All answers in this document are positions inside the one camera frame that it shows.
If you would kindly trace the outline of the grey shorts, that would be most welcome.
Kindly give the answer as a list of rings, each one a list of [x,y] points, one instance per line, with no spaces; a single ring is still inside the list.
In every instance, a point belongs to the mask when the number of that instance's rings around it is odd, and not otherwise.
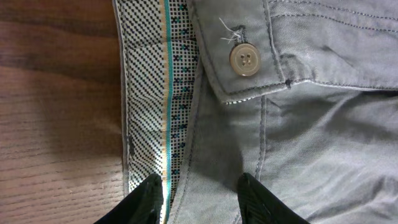
[[[113,2],[124,193],[242,223],[249,173],[309,223],[397,222],[397,2]]]

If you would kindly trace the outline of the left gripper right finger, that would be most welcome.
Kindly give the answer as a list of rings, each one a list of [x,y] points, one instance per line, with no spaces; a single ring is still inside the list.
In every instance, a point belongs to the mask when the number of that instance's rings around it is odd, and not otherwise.
[[[238,179],[242,224],[309,224],[249,173]]]

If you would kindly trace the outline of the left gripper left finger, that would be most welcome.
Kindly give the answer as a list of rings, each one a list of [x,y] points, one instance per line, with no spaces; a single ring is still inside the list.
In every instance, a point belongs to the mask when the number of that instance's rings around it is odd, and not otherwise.
[[[95,224],[159,224],[162,178],[151,174]]]

